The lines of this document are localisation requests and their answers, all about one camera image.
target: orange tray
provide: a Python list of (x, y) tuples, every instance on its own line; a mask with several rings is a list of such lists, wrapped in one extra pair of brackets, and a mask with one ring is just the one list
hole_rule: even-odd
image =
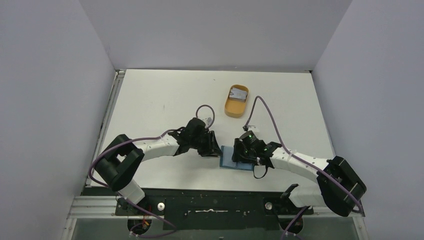
[[(240, 89), (247, 92), (246, 101), (237, 101), (230, 98), (230, 92), (232, 88)], [(225, 114), (232, 118), (240, 118), (245, 113), (246, 103), (248, 101), (249, 89), (242, 85), (232, 85), (229, 88), (228, 96), (225, 102)]]

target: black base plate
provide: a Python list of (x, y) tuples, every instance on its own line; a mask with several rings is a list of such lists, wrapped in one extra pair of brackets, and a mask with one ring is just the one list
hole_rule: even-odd
[[(257, 191), (214, 191), (143, 188), (146, 209), (174, 223), (179, 230), (235, 230), (246, 228), (280, 229), (273, 211), (265, 209), (267, 201), (277, 201), (281, 192)], [(84, 196), (115, 196), (105, 187), (86, 187)], [(165, 203), (165, 210), (159, 211), (158, 203)], [(117, 202), (117, 216), (141, 215), (136, 211), (123, 209)], [(296, 215), (300, 208), (291, 202), (275, 204), (279, 215)], [(305, 215), (313, 214), (313, 210), (305, 211)], [(163, 225), (164, 230), (172, 228)]]

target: screw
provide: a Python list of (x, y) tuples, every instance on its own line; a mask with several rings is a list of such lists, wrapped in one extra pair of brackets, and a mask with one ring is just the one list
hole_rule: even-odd
[(163, 202), (159, 202), (157, 204), (157, 210), (163, 211), (165, 209), (165, 204)]
[(265, 208), (268, 209), (268, 210), (271, 210), (271, 209), (273, 209), (273, 204), (271, 202), (267, 202), (267, 203), (265, 203)]

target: blue sponge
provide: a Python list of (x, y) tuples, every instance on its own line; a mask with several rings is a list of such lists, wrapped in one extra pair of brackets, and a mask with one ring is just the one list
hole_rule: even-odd
[(238, 169), (245, 171), (253, 171), (252, 163), (233, 162), (234, 148), (232, 146), (221, 146), (222, 156), (219, 161), (219, 166), (225, 169)]

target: gray wall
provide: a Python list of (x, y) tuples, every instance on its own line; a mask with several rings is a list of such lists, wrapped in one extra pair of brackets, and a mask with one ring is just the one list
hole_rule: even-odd
[(312, 70), (352, 0), (80, 0), (117, 69)]
[(424, 1), (353, 0), (312, 72), (374, 240), (424, 239)]
[(0, 239), (59, 239), (114, 77), (78, 0), (0, 0)]

